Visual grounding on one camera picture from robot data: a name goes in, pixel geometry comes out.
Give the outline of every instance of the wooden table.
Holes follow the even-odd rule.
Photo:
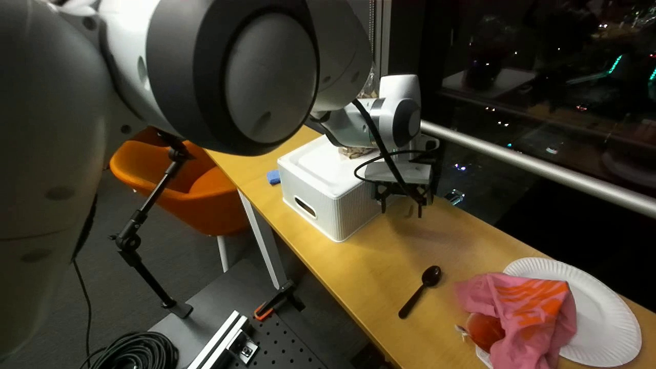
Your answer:
[[[442,200],[429,205],[421,218],[416,218],[409,202],[395,202],[387,213],[354,237],[339,245],[330,243],[283,203],[281,187],[266,183],[277,159],[314,138],[317,134],[304,127],[264,156],[208,154],[392,364],[408,369],[483,368],[474,357],[474,345],[462,342],[455,328],[466,322],[466,311],[455,304],[452,286],[502,270],[516,258],[546,254]],[[416,292],[429,264],[442,269],[442,282],[421,296],[405,320],[399,320],[397,310]],[[626,304],[643,336],[639,357],[626,368],[651,369],[656,315]],[[579,365],[562,360],[559,368]]]

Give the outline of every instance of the white box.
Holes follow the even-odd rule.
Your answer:
[[[372,156],[347,159],[321,136],[279,159],[283,202],[330,241],[342,243],[380,213],[372,184],[353,174]]]

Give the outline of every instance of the black spoon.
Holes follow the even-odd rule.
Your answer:
[[[405,301],[405,305],[397,311],[397,318],[405,318],[409,315],[409,310],[413,307],[413,304],[418,301],[418,297],[421,296],[421,292],[426,287],[435,287],[439,283],[439,279],[442,277],[442,270],[436,264],[431,264],[425,273],[421,273],[421,286],[413,292],[413,296],[409,296],[409,300]]]

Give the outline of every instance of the pink cloth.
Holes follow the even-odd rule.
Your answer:
[[[470,315],[500,320],[503,338],[489,349],[494,369],[557,368],[559,349],[575,333],[575,305],[566,282],[489,273],[455,287]]]

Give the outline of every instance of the table leg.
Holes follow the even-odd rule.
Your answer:
[[[273,229],[269,227],[266,219],[257,213],[257,210],[253,210],[252,203],[242,193],[240,193],[240,200],[242,200],[249,229],[253,235],[253,241],[257,243],[271,283],[275,289],[281,289],[289,283],[289,279],[286,279]]]

